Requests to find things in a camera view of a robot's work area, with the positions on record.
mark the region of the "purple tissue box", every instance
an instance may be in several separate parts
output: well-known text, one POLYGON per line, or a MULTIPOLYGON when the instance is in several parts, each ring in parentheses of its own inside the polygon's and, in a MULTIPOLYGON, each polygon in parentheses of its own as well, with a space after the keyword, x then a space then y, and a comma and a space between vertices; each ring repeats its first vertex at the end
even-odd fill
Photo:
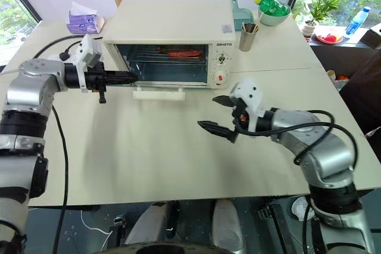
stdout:
POLYGON ((99 34, 105 20, 97 15, 71 15, 69 12, 67 28, 73 34, 99 34))

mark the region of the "dustpan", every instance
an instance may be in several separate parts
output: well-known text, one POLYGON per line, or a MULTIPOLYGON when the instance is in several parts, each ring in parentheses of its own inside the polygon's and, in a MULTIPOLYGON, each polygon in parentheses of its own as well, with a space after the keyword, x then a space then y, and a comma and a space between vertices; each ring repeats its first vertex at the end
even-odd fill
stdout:
POLYGON ((236 31, 241 31, 242 22, 254 23, 254 17, 252 15, 252 12, 249 9, 239 8, 237 0, 232 0, 232 3, 233 3, 234 28, 236 31))

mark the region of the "red fruit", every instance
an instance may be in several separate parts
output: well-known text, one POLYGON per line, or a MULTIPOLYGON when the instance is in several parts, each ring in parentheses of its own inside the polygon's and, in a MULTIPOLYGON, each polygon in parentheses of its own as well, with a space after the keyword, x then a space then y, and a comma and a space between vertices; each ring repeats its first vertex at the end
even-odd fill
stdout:
POLYGON ((335 43, 336 42, 336 37, 334 35, 329 35, 329 36, 325 37, 324 40, 327 41, 327 42, 335 43))

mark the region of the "sausage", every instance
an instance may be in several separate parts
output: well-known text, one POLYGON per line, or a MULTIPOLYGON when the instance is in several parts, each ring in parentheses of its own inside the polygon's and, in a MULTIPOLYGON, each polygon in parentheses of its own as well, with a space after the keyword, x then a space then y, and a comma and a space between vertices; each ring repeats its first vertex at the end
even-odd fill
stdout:
POLYGON ((170 58, 186 58, 197 57, 202 54, 202 50, 183 50, 183 51, 168 51, 167 55, 170 58))

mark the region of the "water bottle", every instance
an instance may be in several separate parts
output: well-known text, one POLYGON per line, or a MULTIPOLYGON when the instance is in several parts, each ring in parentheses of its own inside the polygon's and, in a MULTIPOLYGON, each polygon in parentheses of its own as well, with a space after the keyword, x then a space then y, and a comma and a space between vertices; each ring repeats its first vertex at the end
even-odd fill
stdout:
POLYGON ((350 38, 358 28, 365 22, 366 18, 369 15, 370 8, 364 7, 363 10, 359 11, 355 17, 353 17, 352 21, 345 29, 345 33, 343 37, 350 38))
POLYGON ((254 0, 254 2, 264 14, 270 16, 286 16, 291 13, 290 7, 278 0, 254 0))

